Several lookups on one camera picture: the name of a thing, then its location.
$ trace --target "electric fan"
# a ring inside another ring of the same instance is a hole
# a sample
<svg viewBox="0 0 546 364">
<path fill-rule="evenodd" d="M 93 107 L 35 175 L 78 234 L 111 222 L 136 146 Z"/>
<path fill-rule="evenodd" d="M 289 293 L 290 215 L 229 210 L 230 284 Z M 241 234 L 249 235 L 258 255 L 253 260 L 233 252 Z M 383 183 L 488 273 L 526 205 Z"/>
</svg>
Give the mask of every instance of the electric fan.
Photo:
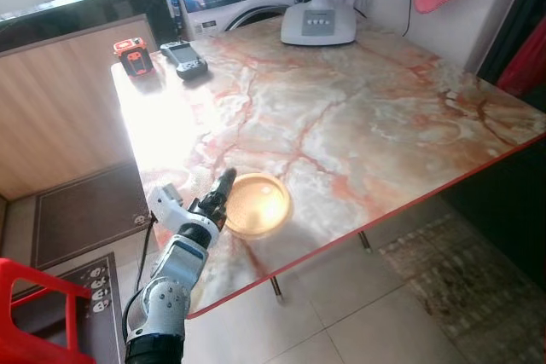
<svg viewBox="0 0 546 364">
<path fill-rule="evenodd" d="M 282 21 L 283 43 L 323 46 L 355 39 L 357 17 L 352 7 L 330 0 L 311 0 L 287 9 Z"/>
</svg>

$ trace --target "wooden cabinet door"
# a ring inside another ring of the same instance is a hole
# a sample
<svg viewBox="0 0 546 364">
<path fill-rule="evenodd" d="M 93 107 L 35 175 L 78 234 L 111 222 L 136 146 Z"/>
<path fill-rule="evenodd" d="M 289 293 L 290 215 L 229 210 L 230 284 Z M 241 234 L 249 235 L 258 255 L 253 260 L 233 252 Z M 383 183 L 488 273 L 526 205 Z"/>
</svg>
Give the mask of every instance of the wooden cabinet door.
<svg viewBox="0 0 546 364">
<path fill-rule="evenodd" d="M 16 199 L 131 160 L 113 44 L 154 38 L 144 16 L 0 55 L 0 195 Z"/>
</svg>

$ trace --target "red table edge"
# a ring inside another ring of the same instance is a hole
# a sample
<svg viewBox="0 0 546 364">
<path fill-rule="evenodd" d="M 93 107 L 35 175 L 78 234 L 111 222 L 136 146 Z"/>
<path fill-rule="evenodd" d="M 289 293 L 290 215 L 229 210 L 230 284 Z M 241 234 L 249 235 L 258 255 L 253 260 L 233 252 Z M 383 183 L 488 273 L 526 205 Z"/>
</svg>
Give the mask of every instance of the red table edge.
<svg viewBox="0 0 546 364">
<path fill-rule="evenodd" d="M 206 306 L 204 309 L 196 311 L 193 314 L 189 314 L 188 315 L 188 320 L 197 318 L 200 315 L 205 314 L 206 312 L 216 308 L 220 304 L 224 304 L 225 302 L 231 300 L 232 298 L 235 298 L 235 297 L 239 296 L 240 294 L 252 289 L 253 287 L 255 287 L 257 285 L 261 285 L 265 281 L 271 279 L 274 276 L 277 276 L 277 275 L 281 274 L 282 272 L 286 272 L 288 269 L 293 268 L 295 265 L 304 262 L 305 260 L 317 255 L 318 253 L 326 251 L 330 247 L 333 247 L 333 246 L 337 245 L 338 243 L 340 243 L 340 242 L 342 242 L 344 240 L 347 240 L 350 237 L 355 236 L 360 232 L 363 232 L 364 230 L 367 230 L 369 228 L 374 227 L 375 224 L 383 222 L 384 220 L 388 219 L 389 217 L 393 217 L 393 216 L 397 215 L 398 213 L 410 208 L 411 206 L 413 206 L 413 205 L 415 205 L 415 204 L 417 204 L 419 202 L 422 202 L 423 200 L 428 199 L 431 196 L 434 196 L 438 192 L 441 192 L 441 191 L 445 190 L 446 188 L 449 188 L 449 187 L 455 185 L 456 183 L 462 181 L 463 179 L 466 179 L 469 176 L 477 174 L 478 172 L 480 172 L 481 170 L 484 170 L 485 168 L 489 168 L 490 166 L 492 166 L 492 165 L 496 164 L 497 162 L 509 157 L 510 155 L 512 155 L 514 153 L 517 153 L 517 152 L 523 150 L 524 148 L 529 147 L 530 145 L 534 144 L 535 142 L 539 142 L 540 140 L 542 140 L 545 137 L 546 137 L 546 132 L 540 134 L 539 136 L 536 136 L 536 137 L 532 138 L 531 140 L 529 140 L 527 142 L 524 142 L 521 145 L 518 145 L 517 147 L 512 148 L 511 150 L 507 151 L 506 153 L 503 153 L 503 154 L 499 155 L 498 157 L 492 159 L 491 161 L 480 165 L 479 167 L 475 168 L 474 170 L 471 170 L 471 171 L 467 172 L 466 174 L 458 176 L 457 178 L 455 178 L 455 179 L 445 183 L 444 185 L 434 189 L 433 191 L 429 192 L 428 194 L 424 194 L 421 197 L 408 202 L 406 205 L 400 206 L 399 208 L 395 209 L 394 211 L 390 211 L 390 212 L 386 213 L 382 217 L 378 217 L 374 221 L 365 224 L 361 228 L 357 228 L 357 229 L 349 232 L 348 234 L 344 234 L 343 236 L 340 236 L 338 239 L 328 243 L 327 245 L 324 245 L 323 247 L 319 247 L 315 251 L 312 251 L 311 253 L 308 253 L 307 255 L 305 255 L 303 257 L 300 257 L 299 259 L 294 260 L 293 262 L 287 264 L 286 266 L 274 271 L 271 274 L 268 274 L 264 278 L 256 280 L 256 281 L 254 281 L 253 283 L 251 283 L 251 284 L 249 284 L 247 286 L 244 286 L 242 289 L 239 289 L 236 292 L 231 293 L 229 296 L 226 296 L 225 298 L 221 298 L 220 300 L 218 300 L 217 302 L 211 304 L 210 306 Z"/>
</svg>

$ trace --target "robotic arm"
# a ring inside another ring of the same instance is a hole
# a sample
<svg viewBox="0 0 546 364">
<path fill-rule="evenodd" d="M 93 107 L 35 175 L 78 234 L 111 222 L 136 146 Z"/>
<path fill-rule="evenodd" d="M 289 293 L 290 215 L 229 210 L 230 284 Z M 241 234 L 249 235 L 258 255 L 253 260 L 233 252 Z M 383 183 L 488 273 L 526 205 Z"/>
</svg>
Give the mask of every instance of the robotic arm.
<svg viewBox="0 0 546 364">
<path fill-rule="evenodd" d="M 150 210 L 174 232 L 152 273 L 152 280 L 135 294 L 124 312 L 126 364 L 180 364 L 189 295 L 224 226 L 225 203 L 236 171 L 226 170 L 202 199 L 189 208 L 171 185 L 156 188 Z"/>
</svg>

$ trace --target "black remote controller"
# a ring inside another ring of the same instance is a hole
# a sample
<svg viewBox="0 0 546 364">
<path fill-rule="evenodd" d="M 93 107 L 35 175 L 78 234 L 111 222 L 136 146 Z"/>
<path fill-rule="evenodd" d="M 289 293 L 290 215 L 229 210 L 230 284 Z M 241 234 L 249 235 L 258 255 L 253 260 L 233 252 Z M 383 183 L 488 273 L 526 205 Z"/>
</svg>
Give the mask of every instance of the black remote controller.
<svg viewBox="0 0 546 364">
<path fill-rule="evenodd" d="M 178 77 L 183 80 L 196 78 L 208 70 L 205 59 L 192 49 L 189 42 L 161 44 L 160 49 L 161 53 L 176 66 Z"/>
</svg>

